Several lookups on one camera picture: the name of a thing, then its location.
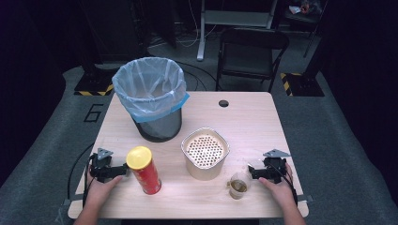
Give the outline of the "translucent blue plastic bin bag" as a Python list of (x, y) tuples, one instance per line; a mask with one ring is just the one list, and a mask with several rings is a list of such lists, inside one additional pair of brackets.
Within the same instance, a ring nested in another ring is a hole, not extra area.
[(121, 104), (137, 123), (163, 118), (181, 109), (190, 97), (183, 69), (168, 58), (130, 61), (112, 82)]

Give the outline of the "red chip can yellow lid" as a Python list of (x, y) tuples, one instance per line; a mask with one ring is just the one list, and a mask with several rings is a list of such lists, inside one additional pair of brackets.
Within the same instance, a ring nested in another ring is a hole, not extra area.
[(132, 148), (126, 156), (126, 163), (145, 194), (153, 195), (160, 191), (161, 180), (149, 148), (145, 146)]

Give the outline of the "person's left hand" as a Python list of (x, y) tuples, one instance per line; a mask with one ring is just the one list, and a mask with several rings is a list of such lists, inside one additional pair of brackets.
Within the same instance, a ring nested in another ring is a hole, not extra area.
[(101, 183), (96, 178), (88, 175), (88, 192), (85, 200), (85, 205), (92, 209), (101, 209), (107, 201), (113, 188), (123, 179), (119, 175), (112, 180)]

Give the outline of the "black mesh wastebasket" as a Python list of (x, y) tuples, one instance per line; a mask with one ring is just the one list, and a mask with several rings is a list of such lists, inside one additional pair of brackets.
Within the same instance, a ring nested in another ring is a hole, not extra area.
[(134, 121), (141, 136), (153, 143), (164, 143), (172, 140), (180, 131), (182, 126), (182, 112), (180, 109), (163, 118), (137, 123)]

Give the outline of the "clear plastic cup brown liquid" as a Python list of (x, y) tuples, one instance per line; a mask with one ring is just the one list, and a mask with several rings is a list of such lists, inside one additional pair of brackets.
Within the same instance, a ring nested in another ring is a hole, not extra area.
[(234, 200), (242, 199), (251, 186), (251, 177), (245, 172), (236, 172), (227, 182), (229, 194)]

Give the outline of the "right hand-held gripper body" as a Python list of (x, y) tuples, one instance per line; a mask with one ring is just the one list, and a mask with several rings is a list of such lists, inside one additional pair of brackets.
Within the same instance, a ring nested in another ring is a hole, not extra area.
[(282, 179), (289, 182), (286, 178), (287, 169), (285, 166), (286, 157), (289, 157), (289, 154), (278, 149), (272, 149), (264, 153), (263, 156), (265, 157), (263, 160), (265, 166), (264, 177), (272, 180), (275, 184), (280, 183)]

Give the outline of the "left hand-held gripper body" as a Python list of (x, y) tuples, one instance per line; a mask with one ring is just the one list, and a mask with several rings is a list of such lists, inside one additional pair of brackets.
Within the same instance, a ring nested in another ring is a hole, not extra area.
[(99, 148), (98, 151), (89, 158), (91, 161), (90, 175), (101, 183), (104, 183), (109, 178), (112, 154), (113, 152), (110, 150)]

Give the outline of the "person's right hand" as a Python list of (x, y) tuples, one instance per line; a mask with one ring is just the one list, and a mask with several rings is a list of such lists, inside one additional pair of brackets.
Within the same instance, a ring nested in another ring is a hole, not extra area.
[(292, 171), (288, 163), (285, 163), (287, 169), (286, 178), (289, 182), (285, 180), (278, 184), (274, 184), (268, 181), (266, 178), (260, 177), (259, 182), (262, 183), (270, 192), (276, 203), (281, 207), (283, 203), (295, 202), (294, 194), (292, 192), (293, 177)]

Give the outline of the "black folding chair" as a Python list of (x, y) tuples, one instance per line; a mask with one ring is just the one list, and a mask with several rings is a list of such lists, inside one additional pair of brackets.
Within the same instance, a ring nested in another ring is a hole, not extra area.
[(280, 31), (231, 27), (220, 36), (216, 91), (223, 75), (269, 81), (271, 92), (289, 37)]

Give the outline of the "white metal desk frame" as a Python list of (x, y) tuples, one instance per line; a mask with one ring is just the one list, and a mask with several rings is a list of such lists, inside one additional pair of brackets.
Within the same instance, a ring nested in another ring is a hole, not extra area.
[(271, 0), (269, 12), (207, 10), (206, 0), (201, 0), (200, 39), (196, 59), (205, 58), (206, 25), (255, 26), (270, 29), (279, 0)]

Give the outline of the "black base hazard striped edge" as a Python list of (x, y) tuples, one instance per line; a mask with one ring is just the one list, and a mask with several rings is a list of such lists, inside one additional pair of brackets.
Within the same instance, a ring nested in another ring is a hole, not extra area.
[(83, 67), (84, 75), (74, 88), (74, 94), (79, 96), (108, 96), (114, 86), (112, 78), (115, 68)]
[(282, 73), (285, 93), (290, 97), (323, 97), (324, 93), (316, 79), (300, 73)]

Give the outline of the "perforated strainer insert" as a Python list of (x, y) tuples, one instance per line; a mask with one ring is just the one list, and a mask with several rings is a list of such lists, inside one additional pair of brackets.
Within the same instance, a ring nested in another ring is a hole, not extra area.
[(219, 164), (228, 154), (229, 146), (215, 134), (191, 135), (182, 144), (187, 159), (199, 169), (209, 169)]

